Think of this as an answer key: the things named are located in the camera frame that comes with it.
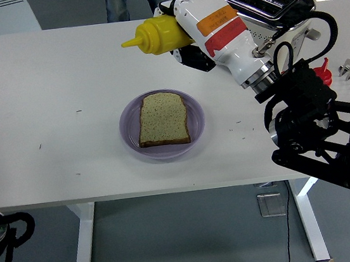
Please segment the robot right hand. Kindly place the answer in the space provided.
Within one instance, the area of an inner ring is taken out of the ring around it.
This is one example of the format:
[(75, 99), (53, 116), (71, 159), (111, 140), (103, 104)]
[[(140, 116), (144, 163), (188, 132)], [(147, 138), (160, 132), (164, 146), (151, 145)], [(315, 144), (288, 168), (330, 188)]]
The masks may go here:
[(159, 3), (153, 14), (168, 21), (161, 53), (195, 45), (200, 50), (196, 69), (227, 67), (243, 88), (265, 88), (276, 80), (267, 56), (256, 57), (256, 44), (243, 20), (225, 0), (172, 0)]

